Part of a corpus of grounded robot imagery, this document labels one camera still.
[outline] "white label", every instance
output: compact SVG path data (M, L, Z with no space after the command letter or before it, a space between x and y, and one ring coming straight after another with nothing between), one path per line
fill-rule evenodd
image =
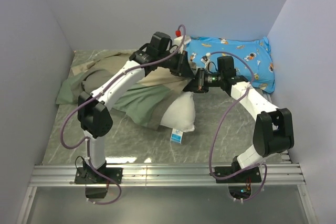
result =
M183 135L182 131L173 129L172 135L170 137L170 141L181 144L182 143L182 135Z

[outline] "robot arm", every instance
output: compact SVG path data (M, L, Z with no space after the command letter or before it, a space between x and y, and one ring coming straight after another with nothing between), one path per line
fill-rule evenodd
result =
M195 74L189 66L185 51L174 55L174 57L155 67L139 68L125 73L125 70L131 67L154 62L168 55L170 52L166 49L169 40L168 35L155 33L151 42L136 51L118 72L118 74L124 73L124 76L113 83L100 98L79 110L78 120L81 122L85 136L91 138L90 158L95 169L99 169L106 163L104 136L113 125L109 111L132 85L147 76L156 67L169 68L174 75L192 78L184 91L206 93L209 87L220 87L229 96L238 100L250 85L245 77L236 76L232 57L226 56L217 59L218 73L207 73L205 69L199 68ZM102 93L104 87L114 81L118 74L103 86L94 90L92 94L83 92L79 97L79 105ZM234 162L239 165L238 169L261 163L272 154L281 153L293 147L293 130L289 110L277 108L252 87L250 87L249 94L240 100L240 103L256 120L256 126L253 145L234 159Z

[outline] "green blanket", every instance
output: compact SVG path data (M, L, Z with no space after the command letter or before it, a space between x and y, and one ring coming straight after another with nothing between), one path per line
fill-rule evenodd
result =
M75 104L81 92L91 93L108 81L126 63L130 54L117 53L71 68L74 76L62 83L56 103ZM113 108L125 112L136 124L156 130L168 107L190 80L157 68L133 85Z

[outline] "white fabric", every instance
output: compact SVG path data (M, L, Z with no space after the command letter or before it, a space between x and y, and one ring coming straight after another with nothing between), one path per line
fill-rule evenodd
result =
M194 131L196 113L193 95L192 92L182 92L166 110L160 124L182 132Z

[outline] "wall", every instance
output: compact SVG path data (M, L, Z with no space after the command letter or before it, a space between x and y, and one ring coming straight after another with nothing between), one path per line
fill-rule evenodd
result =
M293 113L295 146L320 223L335 223L335 0L287 0L269 33L274 101Z
M0 219L15 223L72 57L45 0L0 0Z
M47 0L73 49L130 49L155 31L252 40L270 31L286 0Z

